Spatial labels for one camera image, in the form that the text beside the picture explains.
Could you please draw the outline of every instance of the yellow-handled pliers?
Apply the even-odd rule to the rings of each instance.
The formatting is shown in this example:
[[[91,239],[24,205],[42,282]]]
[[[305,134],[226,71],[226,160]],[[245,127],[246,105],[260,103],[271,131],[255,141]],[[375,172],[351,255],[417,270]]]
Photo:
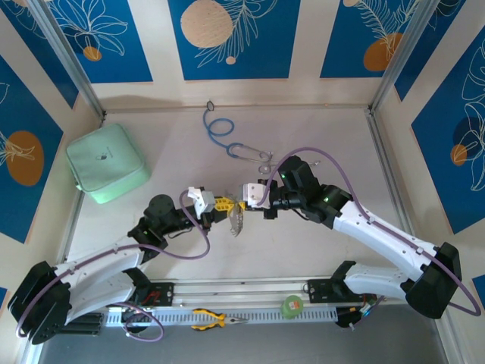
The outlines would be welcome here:
[[[227,317],[225,313],[215,313],[208,309],[194,309],[195,314],[205,314],[217,319],[216,322],[212,322],[208,325],[193,325],[192,328],[196,331],[207,331],[211,328],[223,328],[226,325],[232,324],[245,324],[248,320],[239,317]]]

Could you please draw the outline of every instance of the white bracket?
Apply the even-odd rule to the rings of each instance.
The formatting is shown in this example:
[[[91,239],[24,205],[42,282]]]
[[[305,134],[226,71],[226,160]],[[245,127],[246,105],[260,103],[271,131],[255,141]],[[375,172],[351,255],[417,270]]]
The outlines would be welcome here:
[[[266,200],[262,205],[257,206],[263,199],[264,190],[266,190],[266,185],[264,184],[243,184],[242,199],[252,208],[262,207],[264,209],[269,209],[271,207],[269,196],[266,197]]]
[[[378,296],[405,300],[405,292],[401,284],[408,277],[397,268],[367,267],[361,264],[353,265],[343,280],[346,286],[356,294],[373,293]]]
[[[210,212],[215,207],[214,194],[210,191],[202,191],[200,188],[189,187],[187,196],[193,199],[197,218],[205,212]]]

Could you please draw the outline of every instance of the orange circle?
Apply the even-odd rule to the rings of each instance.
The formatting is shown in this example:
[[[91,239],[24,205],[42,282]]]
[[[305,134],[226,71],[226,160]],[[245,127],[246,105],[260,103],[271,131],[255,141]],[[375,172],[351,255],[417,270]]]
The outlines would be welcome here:
[[[231,55],[231,56],[229,56],[229,57],[226,58],[226,63],[228,65],[235,64],[236,63],[236,59]]]
[[[463,165],[467,161],[467,149],[462,144],[457,144],[452,148],[451,157],[455,165]]]
[[[187,41],[198,48],[220,46],[234,31],[230,14],[213,0],[193,2],[183,12],[180,26]]]
[[[369,71],[385,71],[401,38],[401,33],[392,33],[372,43],[365,51],[364,67]]]
[[[83,54],[84,54],[84,57],[88,58],[90,61],[93,61],[93,62],[99,61],[102,56],[99,49],[94,48],[90,45],[85,47],[85,49],[83,50]]]
[[[44,170],[40,140],[28,131],[17,131],[10,135],[8,142],[11,143],[5,147],[8,173],[23,186],[35,186]]]

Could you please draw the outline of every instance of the white tabletop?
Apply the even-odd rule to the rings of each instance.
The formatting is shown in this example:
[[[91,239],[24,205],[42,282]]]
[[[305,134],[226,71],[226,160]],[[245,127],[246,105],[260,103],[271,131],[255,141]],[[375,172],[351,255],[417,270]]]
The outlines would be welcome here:
[[[240,184],[256,182],[258,165],[230,158],[213,144],[202,125],[203,109],[110,114],[106,123],[119,123],[132,133],[153,170],[148,183],[104,205],[88,196],[70,247],[69,259],[107,246],[126,235],[142,217],[157,194],[178,196],[189,186],[204,186],[216,196],[237,193]],[[348,174],[361,202],[391,224],[398,219],[381,169],[365,113],[358,108],[218,108],[213,118],[231,118],[236,129],[223,143],[241,142],[270,150],[277,160],[301,146],[321,148],[336,158]],[[313,168],[321,184],[344,183],[335,167],[311,152],[307,162],[320,159]],[[147,263],[151,279],[177,278],[281,278],[331,275],[343,260],[369,265],[388,261],[362,243],[321,224],[303,221],[293,212],[280,212],[273,221],[261,212],[244,215],[242,233],[234,238],[228,220],[213,225],[211,252],[193,262],[159,256]],[[201,253],[204,240],[197,231],[168,240],[168,251],[184,255]]]

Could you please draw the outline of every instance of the green pouch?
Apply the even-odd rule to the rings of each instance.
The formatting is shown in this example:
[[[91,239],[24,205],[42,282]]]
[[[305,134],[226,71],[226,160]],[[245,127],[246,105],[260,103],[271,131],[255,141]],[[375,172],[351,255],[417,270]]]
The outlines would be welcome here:
[[[143,154],[119,124],[74,140],[66,152],[77,188],[97,203],[116,199],[150,178]]]

